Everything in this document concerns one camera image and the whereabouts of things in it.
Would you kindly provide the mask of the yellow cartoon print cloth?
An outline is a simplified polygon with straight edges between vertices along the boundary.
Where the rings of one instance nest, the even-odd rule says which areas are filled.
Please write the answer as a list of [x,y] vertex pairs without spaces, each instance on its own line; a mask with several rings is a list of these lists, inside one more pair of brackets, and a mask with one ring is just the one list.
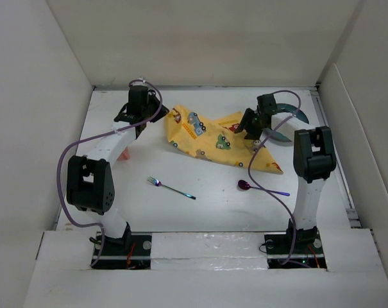
[[176,105],[164,117],[169,143],[185,154],[218,164],[236,166],[281,175],[281,167],[262,141],[246,139],[246,132],[235,133],[242,112],[210,120],[205,116]]

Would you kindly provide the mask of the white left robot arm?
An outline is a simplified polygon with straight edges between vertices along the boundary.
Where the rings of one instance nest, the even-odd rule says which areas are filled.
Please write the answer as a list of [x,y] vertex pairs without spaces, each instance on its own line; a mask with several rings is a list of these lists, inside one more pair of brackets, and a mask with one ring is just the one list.
[[150,83],[133,80],[128,102],[114,118],[108,134],[86,154],[72,156],[67,166],[66,200],[70,205],[103,225],[105,240],[117,254],[131,248],[129,224],[113,206],[115,199],[112,166],[125,156],[128,146],[138,139],[148,122],[155,123],[169,113],[162,95]]

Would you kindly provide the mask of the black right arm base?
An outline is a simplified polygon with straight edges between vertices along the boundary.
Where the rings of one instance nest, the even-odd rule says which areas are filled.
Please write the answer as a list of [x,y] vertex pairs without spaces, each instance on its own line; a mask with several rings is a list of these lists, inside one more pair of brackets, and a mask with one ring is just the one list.
[[317,227],[297,230],[293,238],[293,225],[282,233],[264,234],[264,242],[258,247],[267,257],[269,269],[326,269],[325,253]]

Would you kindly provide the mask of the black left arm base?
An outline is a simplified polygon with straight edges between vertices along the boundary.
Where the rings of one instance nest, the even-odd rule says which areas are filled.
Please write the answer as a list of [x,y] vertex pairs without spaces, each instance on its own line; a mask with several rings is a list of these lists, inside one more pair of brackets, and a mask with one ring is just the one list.
[[152,233],[132,232],[129,225],[120,238],[105,236],[101,247],[101,232],[89,241],[94,245],[91,268],[95,270],[150,270]]

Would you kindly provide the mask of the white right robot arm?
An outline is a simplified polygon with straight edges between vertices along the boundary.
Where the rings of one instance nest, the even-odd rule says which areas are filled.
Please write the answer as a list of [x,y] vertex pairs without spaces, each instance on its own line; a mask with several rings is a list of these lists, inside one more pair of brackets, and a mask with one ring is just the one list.
[[332,131],[327,126],[312,126],[298,119],[301,98],[293,111],[276,103],[276,91],[257,97],[255,110],[247,108],[235,133],[246,131],[245,138],[258,141],[265,129],[270,133],[262,144],[278,132],[293,143],[293,167],[298,176],[296,204],[286,233],[273,241],[273,247],[284,245],[294,253],[302,251],[315,241],[317,210],[321,191],[336,167]]

